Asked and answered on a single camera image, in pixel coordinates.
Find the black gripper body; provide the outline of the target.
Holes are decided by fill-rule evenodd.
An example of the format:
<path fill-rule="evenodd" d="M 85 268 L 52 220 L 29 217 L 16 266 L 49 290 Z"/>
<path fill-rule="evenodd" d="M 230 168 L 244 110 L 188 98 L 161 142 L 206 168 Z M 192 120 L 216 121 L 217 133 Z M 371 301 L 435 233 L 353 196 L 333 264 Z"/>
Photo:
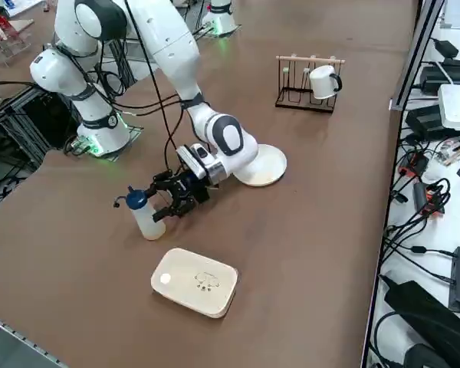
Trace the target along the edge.
<path fill-rule="evenodd" d="M 208 187 L 211 183 L 206 176 L 198 178 L 193 171 L 187 169 L 179 173 L 175 179 L 182 198 L 192 198 L 197 203 L 209 200 Z"/>

